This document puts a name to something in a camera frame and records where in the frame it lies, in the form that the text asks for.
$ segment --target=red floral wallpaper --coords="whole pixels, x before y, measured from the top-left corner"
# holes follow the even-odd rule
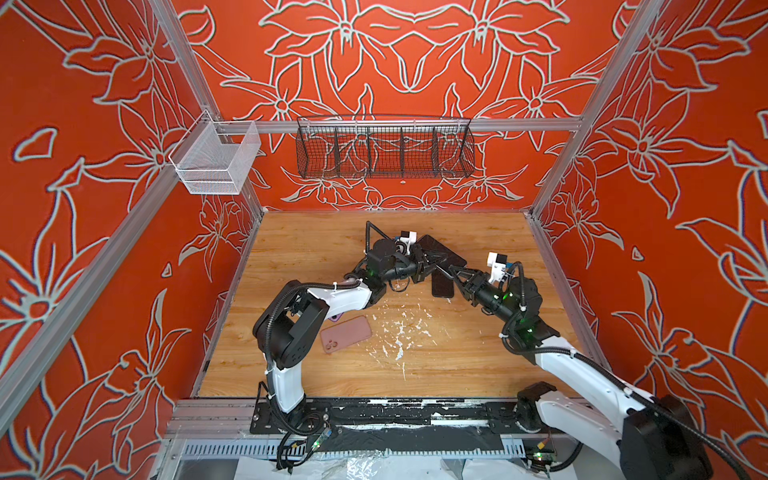
[[[0,374],[200,113],[145,0],[0,8]],[[253,226],[178,185],[0,439],[0,477],[147,474]]]
[[[682,399],[758,476],[767,25],[764,2],[666,2],[542,218],[614,371]]]
[[[148,476],[253,220],[242,197],[177,184],[0,440],[0,476]]]
[[[578,116],[639,1],[174,0],[227,119],[312,114]],[[278,210],[519,209],[564,132],[476,134],[464,180],[302,180],[292,136],[263,136],[250,179]]]

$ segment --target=wooden tabletop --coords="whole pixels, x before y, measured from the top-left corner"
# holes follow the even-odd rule
[[[269,212],[257,234],[234,302],[203,380],[200,396],[255,396],[264,357],[253,324],[289,280],[332,283],[364,257],[365,223],[388,235],[430,234],[488,271],[489,251],[520,260],[544,297],[541,318],[579,348],[528,224],[515,213],[279,213]],[[373,336],[327,354],[318,336],[303,361],[309,396],[514,397],[544,380],[573,391],[527,360],[507,352],[498,338],[502,321],[464,300],[432,296],[431,280],[404,293],[388,291],[378,304],[344,313],[366,315]],[[327,320],[323,328],[335,325]]]

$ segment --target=pink phone case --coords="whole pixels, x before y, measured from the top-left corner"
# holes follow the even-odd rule
[[[372,335],[371,326],[365,315],[356,316],[351,320],[337,323],[320,331],[325,353],[333,353],[355,343],[362,342]]]

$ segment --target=white wire basket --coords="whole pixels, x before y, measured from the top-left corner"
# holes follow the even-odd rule
[[[204,111],[169,155],[191,194],[238,194],[248,178],[261,148],[259,131],[251,121],[245,135],[220,134],[217,127],[226,123]]]

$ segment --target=black smartphone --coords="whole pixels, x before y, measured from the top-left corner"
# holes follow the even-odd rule
[[[424,250],[447,253],[445,258],[441,260],[439,264],[439,266],[446,271],[451,265],[466,266],[467,264],[467,260],[461,258],[456,252],[438,242],[430,235],[421,237],[416,243]],[[438,270],[432,272],[432,296],[437,296],[439,298],[453,298],[453,293],[453,280],[449,279]]]

